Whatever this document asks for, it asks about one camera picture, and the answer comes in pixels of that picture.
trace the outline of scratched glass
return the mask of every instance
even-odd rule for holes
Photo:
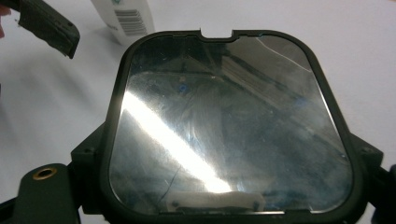
[[[120,202],[144,215],[319,213],[352,183],[308,60],[270,35],[139,46],[109,169]]]

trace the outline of rounded rectangular frame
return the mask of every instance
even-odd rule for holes
[[[112,155],[112,148],[119,123],[120,110],[123,94],[130,74],[134,51],[144,42],[157,37],[198,37],[203,42],[211,43],[230,43],[240,36],[263,36],[273,35],[285,38],[297,45],[308,59],[313,73],[315,74],[319,88],[331,114],[334,125],[340,135],[346,153],[349,157],[353,172],[353,183],[347,200],[339,207],[329,212],[310,213],[308,210],[286,210],[283,212],[273,212],[266,214],[252,215],[182,215],[178,213],[159,214],[158,216],[145,216],[137,214],[123,205],[113,192],[109,181],[109,164]],[[229,38],[205,38],[200,31],[179,31],[179,32],[160,32],[148,35],[129,47],[124,53],[120,68],[115,82],[113,94],[110,100],[109,109],[106,116],[104,134],[101,146],[96,155],[95,179],[98,185],[97,199],[104,216],[112,223],[143,222],[143,223],[354,223],[364,212],[367,204],[367,174],[362,165],[358,151],[352,145],[350,132],[347,128],[341,111],[332,95],[332,91],[327,80],[321,71],[320,65],[312,50],[300,40],[276,31],[233,31]]]

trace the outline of black plastic piece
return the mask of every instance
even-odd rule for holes
[[[365,166],[367,167],[367,172],[370,175],[376,175],[381,169],[381,162],[384,158],[384,153],[353,133],[351,134],[351,138],[355,148],[360,152],[363,158]]]
[[[396,223],[396,165],[393,165],[384,177],[385,185],[381,189],[381,197],[376,202],[373,224]]]
[[[21,13],[19,25],[62,54],[74,57],[79,41],[76,26],[42,0],[0,0]]]
[[[0,204],[0,224],[11,223],[16,199],[10,199]]]
[[[109,183],[108,166],[112,154],[112,147],[114,144],[114,136],[117,130],[117,124],[120,114],[120,106],[123,94],[126,87],[126,82],[130,72],[132,58],[134,51],[142,43],[149,41],[152,38],[172,36],[174,38],[188,38],[198,37],[202,42],[211,43],[229,43],[237,40],[239,36],[262,36],[273,35],[285,38],[297,46],[299,46],[305,53],[323,93],[327,106],[332,114],[332,118],[337,131],[339,132],[343,141],[346,153],[350,159],[352,170],[354,172],[354,180],[352,191],[350,192],[348,200],[341,206],[334,208],[330,212],[321,214],[311,214],[307,211],[286,211],[284,215],[243,215],[243,216],[222,216],[222,215],[209,215],[209,216],[179,216],[179,215],[166,215],[166,216],[142,216],[128,210],[117,197],[114,195]],[[97,197],[100,199],[101,210],[105,217],[112,223],[128,223],[128,222],[147,222],[147,223],[219,223],[219,222],[235,222],[235,223],[354,223],[361,214],[364,212],[367,204],[368,197],[368,176],[364,163],[361,159],[359,151],[355,148],[350,137],[350,132],[342,117],[341,111],[332,96],[332,91],[326,81],[323,72],[319,66],[318,60],[314,53],[304,43],[298,39],[275,31],[233,31],[233,36],[225,39],[207,39],[201,35],[199,31],[186,31],[186,32],[162,32],[153,35],[148,35],[139,41],[135,42],[122,57],[120,69],[116,79],[115,87],[113,90],[110,106],[108,109],[103,144],[98,151],[98,160],[100,163],[97,170],[96,177],[100,181],[100,190],[97,192]]]
[[[78,197],[85,214],[101,214],[94,197],[95,182],[93,168],[95,151],[99,148],[104,124],[99,126],[90,136],[80,143],[71,153],[71,169],[78,183]]]
[[[12,223],[79,223],[67,166],[49,164],[23,177]]]

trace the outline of white surface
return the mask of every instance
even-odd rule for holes
[[[108,27],[111,27],[111,33],[117,38],[117,40],[126,46],[130,46],[136,40],[140,39],[144,35],[126,35],[128,32],[124,32],[118,16],[114,13],[116,10],[137,10],[139,12],[139,16],[142,24],[146,27],[146,34],[154,33],[154,23],[152,21],[151,12],[149,10],[149,3],[147,0],[118,0],[118,4],[114,4],[115,0],[91,0],[92,4],[95,6],[99,16],[102,20],[107,24]]]
[[[20,179],[70,151],[104,120],[122,53],[89,0],[48,1],[81,34],[75,59],[2,18],[0,39],[0,202]],[[318,57],[349,129],[396,163],[396,1],[149,1],[156,31],[232,29],[293,35]],[[370,223],[372,208],[359,222]],[[83,217],[100,223],[101,217]]]

